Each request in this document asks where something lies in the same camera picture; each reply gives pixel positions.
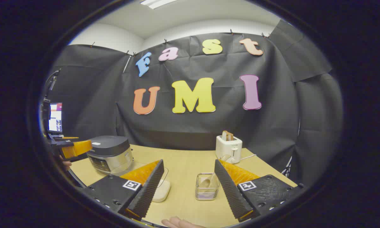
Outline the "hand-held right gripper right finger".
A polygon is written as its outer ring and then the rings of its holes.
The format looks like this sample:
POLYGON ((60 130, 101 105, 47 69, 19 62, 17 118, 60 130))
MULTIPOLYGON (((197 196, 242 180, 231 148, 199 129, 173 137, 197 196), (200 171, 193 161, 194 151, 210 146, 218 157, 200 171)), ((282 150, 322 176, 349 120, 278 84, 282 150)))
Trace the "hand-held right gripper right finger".
POLYGON ((282 208, 304 188, 302 183, 292 187, 271 174, 259 177, 220 159, 215 160, 214 172, 239 222, 282 208))

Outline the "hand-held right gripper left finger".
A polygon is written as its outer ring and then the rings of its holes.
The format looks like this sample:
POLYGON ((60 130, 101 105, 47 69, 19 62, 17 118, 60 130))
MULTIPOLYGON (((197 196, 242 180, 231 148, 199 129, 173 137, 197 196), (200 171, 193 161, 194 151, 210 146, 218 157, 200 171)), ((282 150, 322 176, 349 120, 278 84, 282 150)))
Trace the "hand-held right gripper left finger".
POLYGON ((104 208, 140 221, 148 212, 164 172, 164 161, 159 159, 122 176, 107 175, 82 192, 104 208))

